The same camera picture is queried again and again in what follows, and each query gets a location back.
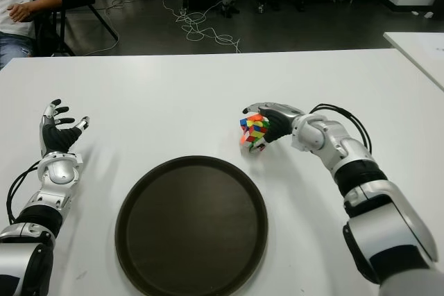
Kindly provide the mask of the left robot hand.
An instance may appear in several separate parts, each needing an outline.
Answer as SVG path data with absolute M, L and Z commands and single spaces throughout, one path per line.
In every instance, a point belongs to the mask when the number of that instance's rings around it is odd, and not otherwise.
M 82 133 L 89 127 L 90 118 L 84 116 L 76 125 L 60 129 L 59 125 L 72 124 L 73 118 L 57 116 L 69 111 L 69 107 L 61 107 L 62 101 L 55 99 L 45 108 L 40 121 L 40 152 L 42 157 L 52 153 L 68 153 Z

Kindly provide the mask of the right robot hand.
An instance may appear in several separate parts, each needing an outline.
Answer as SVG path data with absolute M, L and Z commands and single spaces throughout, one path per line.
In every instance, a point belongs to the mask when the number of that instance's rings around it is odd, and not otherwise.
M 293 122 L 305 113 L 302 110 L 294 108 L 290 105 L 261 102 L 254 103 L 244 108 L 244 114 L 249 112 L 256 112 L 268 119 L 270 128 L 264 136 L 256 141 L 249 149 L 251 153 L 263 150 L 269 143 L 278 140 L 279 138 L 291 134 L 294 130 Z

